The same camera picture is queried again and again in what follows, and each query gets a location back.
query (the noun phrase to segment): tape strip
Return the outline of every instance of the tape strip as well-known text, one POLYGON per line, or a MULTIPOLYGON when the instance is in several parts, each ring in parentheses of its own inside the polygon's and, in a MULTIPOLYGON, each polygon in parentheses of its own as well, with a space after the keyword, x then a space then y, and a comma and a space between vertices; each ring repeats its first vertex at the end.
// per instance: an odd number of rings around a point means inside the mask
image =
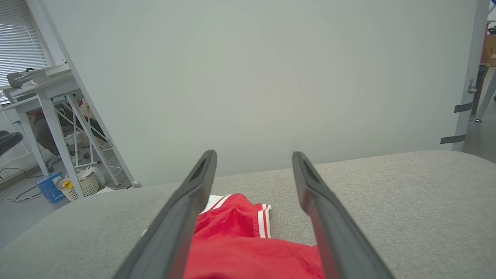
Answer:
POLYGON ((452 142, 461 142, 464 140, 465 140, 465 135, 441 138, 441 144, 452 143, 452 142))
POLYGON ((463 104, 463 105, 458 105, 455 106, 455 112, 462 112, 462 111, 468 111, 472 109, 472 103, 470 102, 468 104, 463 104))

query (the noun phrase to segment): white basket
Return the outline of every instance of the white basket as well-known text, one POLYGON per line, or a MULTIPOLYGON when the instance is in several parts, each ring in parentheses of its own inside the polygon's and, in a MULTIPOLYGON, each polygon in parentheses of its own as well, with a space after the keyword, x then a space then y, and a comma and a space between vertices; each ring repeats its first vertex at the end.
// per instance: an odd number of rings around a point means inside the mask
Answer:
MULTIPOLYGON (((76 194, 76 190, 74 187, 67 189, 63 186, 63 183, 69 179, 62 178, 57 182, 57 188, 70 200, 75 201, 78 199, 76 194)), ((100 190, 100 185, 98 185, 98 178, 95 173, 92 173, 90 176, 86 177, 84 181, 79 181, 81 185, 81 189, 83 190, 83 194, 85 197, 95 194, 100 190)))

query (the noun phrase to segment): cardboard box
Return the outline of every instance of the cardboard box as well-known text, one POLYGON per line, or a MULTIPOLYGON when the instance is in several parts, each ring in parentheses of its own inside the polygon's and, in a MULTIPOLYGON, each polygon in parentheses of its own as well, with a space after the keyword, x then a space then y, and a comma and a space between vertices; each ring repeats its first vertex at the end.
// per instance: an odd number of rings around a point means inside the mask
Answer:
POLYGON ((486 35, 486 47, 484 48, 482 63, 496 67, 496 34, 486 35))
POLYGON ((43 193, 43 196, 47 198, 49 203, 55 204, 65 198, 64 194, 57 189, 57 182, 60 179, 62 179, 62 174, 55 172, 36 182, 36 185, 38 185, 41 193, 43 193))

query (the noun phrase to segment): red cloth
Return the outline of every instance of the red cloth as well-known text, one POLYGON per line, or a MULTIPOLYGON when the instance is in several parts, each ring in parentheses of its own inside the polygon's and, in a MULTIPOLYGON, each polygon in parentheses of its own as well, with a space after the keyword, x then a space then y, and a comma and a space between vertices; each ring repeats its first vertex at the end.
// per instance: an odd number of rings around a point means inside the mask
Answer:
POLYGON ((317 246, 270 238, 269 210, 233 194, 200 214, 184 278, 323 278, 317 246))

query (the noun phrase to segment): blue object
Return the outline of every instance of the blue object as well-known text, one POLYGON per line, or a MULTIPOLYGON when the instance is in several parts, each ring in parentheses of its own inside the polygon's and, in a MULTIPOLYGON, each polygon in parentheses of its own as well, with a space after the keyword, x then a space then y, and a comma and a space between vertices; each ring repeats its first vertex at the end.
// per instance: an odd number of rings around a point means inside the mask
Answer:
POLYGON ((62 179, 62 173, 56 172, 38 180, 36 185, 49 203, 56 204, 65 198, 64 194, 57 189, 57 182, 62 179))

